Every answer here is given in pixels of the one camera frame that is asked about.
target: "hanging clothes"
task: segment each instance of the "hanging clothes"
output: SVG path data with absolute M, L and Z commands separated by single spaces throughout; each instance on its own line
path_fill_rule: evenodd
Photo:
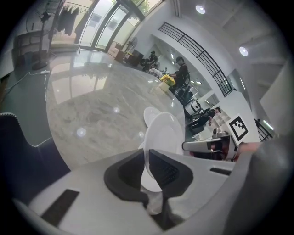
M 76 8 L 75 10 L 73 10 L 73 12 L 68 16 L 68 21 L 65 27 L 64 32 L 70 36 L 72 34 L 73 28 L 74 28 L 74 22 L 76 17 L 79 14 L 79 8 Z
M 65 23 L 68 18 L 68 6 L 65 6 L 58 17 L 57 31 L 61 32 L 65 29 Z
M 76 34 L 76 37 L 74 39 L 74 43 L 79 43 L 79 39 L 81 38 L 82 32 L 87 24 L 90 15 L 90 12 L 87 11 L 81 19 L 81 21 L 78 23 L 77 27 L 75 28 L 74 32 Z

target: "black slot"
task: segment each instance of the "black slot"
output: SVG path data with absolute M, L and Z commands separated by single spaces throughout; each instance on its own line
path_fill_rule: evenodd
M 78 195 L 79 192 L 66 189 L 41 217 L 57 227 Z
M 218 173 L 218 174 L 224 174 L 224 175 L 230 175 L 231 172 L 232 172 L 232 171 L 229 171 L 229 170 L 225 170 L 225 169 L 221 169 L 221 168 L 215 168 L 215 167 L 212 167 L 210 169 L 210 171 Z

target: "black chair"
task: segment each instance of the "black chair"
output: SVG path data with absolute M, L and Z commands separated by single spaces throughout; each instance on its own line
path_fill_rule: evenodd
M 12 113 L 0 114 L 1 173 L 13 198 L 25 204 L 70 172 L 52 138 L 30 145 Z

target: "white cable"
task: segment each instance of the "white cable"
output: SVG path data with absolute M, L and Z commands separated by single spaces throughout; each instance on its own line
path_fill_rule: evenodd
M 29 72 L 28 73 L 26 73 L 21 79 L 19 79 L 19 81 L 17 81 L 15 84 L 13 84 L 11 87 L 9 87 L 9 88 L 6 88 L 5 90 L 10 90 L 12 87 L 14 87 L 16 84 L 18 84 L 21 80 L 23 80 L 24 79 L 24 77 L 25 76 L 27 76 L 29 74 Z
M 21 79 L 19 79 L 19 81 L 17 81 L 15 84 L 13 84 L 11 87 L 9 88 L 6 88 L 5 90 L 11 90 L 15 85 L 17 85 L 22 79 L 24 79 L 27 75 L 31 75 L 31 76 L 34 76 L 36 74 L 44 74 L 45 75 L 45 81 L 44 81 L 44 86 L 45 86 L 45 101 L 47 102 L 47 88 L 46 88 L 46 80 L 47 80 L 47 76 L 46 76 L 46 73 L 44 71 L 40 72 L 40 73 L 34 73 L 34 74 L 31 74 L 31 72 L 28 72 L 26 73 Z
M 45 81 L 44 81 L 44 86 L 45 86 L 45 102 L 47 102 L 47 88 L 46 88 L 46 80 L 47 80 L 47 76 L 46 76 L 46 73 L 44 73 L 45 75 Z

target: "fan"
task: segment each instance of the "fan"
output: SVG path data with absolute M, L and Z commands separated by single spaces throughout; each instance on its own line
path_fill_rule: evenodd
M 28 33 L 35 33 L 35 37 L 40 37 L 39 44 L 39 61 L 33 65 L 33 70 L 38 70 L 47 65 L 46 61 L 41 60 L 41 51 L 44 35 L 48 34 L 52 28 L 53 17 L 50 10 L 47 9 L 49 3 L 45 7 L 33 9 L 26 20 L 26 30 Z
M 136 37 L 132 37 L 128 43 L 127 43 L 127 49 L 125 50 L 126 52 L 129 52 L 131 49 L 135 48 L 137 46 L 138 39 Z

